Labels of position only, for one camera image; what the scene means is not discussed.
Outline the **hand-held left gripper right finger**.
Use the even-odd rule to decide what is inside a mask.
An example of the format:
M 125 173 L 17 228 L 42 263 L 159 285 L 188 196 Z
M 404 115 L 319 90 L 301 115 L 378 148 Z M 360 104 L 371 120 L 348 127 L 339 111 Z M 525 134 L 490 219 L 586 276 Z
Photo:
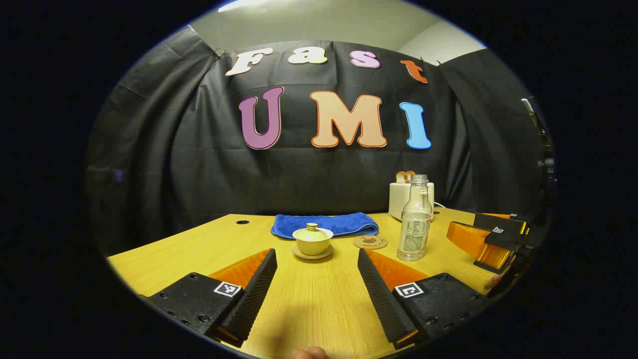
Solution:
M 357 267 L 385 336 L 396 349 L 437 340 L 490 304 L 449 273 L 428 276 L 367 248 L 359 250 Z

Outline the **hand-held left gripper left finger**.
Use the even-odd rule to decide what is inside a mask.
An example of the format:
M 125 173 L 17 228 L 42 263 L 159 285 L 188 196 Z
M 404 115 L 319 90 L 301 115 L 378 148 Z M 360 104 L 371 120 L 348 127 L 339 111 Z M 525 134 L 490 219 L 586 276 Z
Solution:
M 248 339 L 277 268 L 276 251 L 267 248 L 209 275 L 189 273 L 141 299 L 184 326 L 239 348 Z

